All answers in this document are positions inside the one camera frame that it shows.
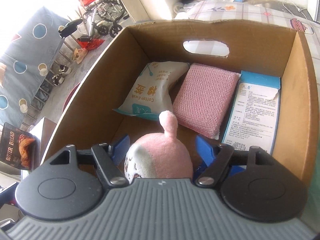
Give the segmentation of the pink plush toy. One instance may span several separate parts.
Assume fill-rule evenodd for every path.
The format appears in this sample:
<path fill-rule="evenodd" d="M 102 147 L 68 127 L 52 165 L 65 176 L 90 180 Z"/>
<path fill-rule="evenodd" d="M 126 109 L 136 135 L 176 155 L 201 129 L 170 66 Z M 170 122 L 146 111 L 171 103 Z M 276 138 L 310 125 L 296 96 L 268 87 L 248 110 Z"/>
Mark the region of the pink plush toy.
<path fill-rule="evenodd" d="M 159 114 L 162 133 L 149 133 L 133 143 L 126 153 L 124 174 L 136 178 L 180 179 L 193 177 L 193 164 L 186 146 L 177 138 L 178 122 L 171 111 Z"/>

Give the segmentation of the pink sponge pad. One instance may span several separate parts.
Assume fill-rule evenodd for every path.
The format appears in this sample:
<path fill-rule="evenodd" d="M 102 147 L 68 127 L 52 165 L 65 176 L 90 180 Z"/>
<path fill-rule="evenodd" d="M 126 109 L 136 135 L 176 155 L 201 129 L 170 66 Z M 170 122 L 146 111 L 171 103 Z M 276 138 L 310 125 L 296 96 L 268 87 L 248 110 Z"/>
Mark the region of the pink sponge pad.
<path fill-rule="evenodd" d="M 178 123 L 217 140 L 239 79 L 239 73 L 193 63 L 172 104 Z"/>

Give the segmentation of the blue white medicine box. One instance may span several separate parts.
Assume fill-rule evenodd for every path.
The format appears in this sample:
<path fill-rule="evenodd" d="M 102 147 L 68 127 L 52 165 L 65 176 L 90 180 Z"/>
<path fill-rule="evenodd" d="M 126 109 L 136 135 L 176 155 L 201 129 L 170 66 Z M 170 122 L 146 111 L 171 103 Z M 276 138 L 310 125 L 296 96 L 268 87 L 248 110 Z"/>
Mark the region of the blue white medicine box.
<path fill-rule="evenodd" d="M 279 77 L 242 71 L 222 143 L 240 151 L 259 146 L 272 154 L 280 91 Z"/>

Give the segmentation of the cotton swab bag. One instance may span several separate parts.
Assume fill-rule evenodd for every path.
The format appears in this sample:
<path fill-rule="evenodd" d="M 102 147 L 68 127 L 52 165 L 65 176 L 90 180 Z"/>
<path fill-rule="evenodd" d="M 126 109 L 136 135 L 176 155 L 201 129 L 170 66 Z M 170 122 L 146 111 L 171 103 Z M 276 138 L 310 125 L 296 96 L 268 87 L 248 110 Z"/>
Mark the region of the cotton swab bag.
<path fill-rule="evenodd" d="M 141 71 L 122 105 L 116 112 L 157 121 L 163 111 L 172 111 L 169 88 L 188 70 L 184 62 L 150 62 Z"/>

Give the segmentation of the butter bread package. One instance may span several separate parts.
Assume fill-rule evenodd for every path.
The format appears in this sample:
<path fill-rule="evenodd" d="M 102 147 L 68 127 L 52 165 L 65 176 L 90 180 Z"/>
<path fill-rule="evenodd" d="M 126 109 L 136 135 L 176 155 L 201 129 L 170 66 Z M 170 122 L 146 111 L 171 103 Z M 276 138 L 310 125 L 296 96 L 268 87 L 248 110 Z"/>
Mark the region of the butter bread package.
<path fill-rule="evenodd" d="M 19 170 L 31 171 L 36 138 L 5 122 L 1 135 L 1 161 Z"/>

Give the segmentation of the blue circle pattern cloth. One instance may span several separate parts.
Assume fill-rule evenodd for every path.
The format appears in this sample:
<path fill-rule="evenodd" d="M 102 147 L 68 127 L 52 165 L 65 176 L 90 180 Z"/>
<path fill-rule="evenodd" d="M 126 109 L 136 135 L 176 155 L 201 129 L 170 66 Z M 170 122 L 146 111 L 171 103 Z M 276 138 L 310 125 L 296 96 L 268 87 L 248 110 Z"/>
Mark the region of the blue circle pattern cloth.
<path fill-rule="evenodd" d="M 1 53 L 1 124 L 20 127 L 63 45 L 67 19 L 42 7 Z"/>

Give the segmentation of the wheelchair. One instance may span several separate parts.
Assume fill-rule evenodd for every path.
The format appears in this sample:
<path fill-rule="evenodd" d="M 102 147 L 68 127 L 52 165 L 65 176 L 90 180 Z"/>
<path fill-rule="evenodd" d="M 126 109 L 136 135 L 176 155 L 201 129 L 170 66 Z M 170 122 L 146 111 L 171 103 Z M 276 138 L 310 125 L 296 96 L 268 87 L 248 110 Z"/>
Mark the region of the wheelchair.
<path fill-rule="evenodd" d="M 121 0 L 95 0 L 85 7 L 82 15 L 84 23 L 89 16 L 91 17 L 89 36 L 93 36 L 96 31 L 100 36 L 109 34 L 112 38 L 115 38 L 122 29 L 119 21 L 130 17 Z"/>

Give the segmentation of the plaid printed bed sheet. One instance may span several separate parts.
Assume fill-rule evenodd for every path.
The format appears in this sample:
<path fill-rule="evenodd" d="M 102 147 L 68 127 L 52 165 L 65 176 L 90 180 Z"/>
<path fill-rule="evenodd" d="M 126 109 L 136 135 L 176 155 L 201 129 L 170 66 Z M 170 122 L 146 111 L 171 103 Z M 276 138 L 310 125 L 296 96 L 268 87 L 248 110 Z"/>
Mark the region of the plaid printed bed sheet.
<path fill-rule="evenodd" d="M 304 33 L 311 57 L 319 63 L 319 24 L 293 14 L 246 3 L 206 0 L 193 4 L 186 11 L 179 12 L 175 18 L 201 21 L 249 20 L 292 28 Z"/>

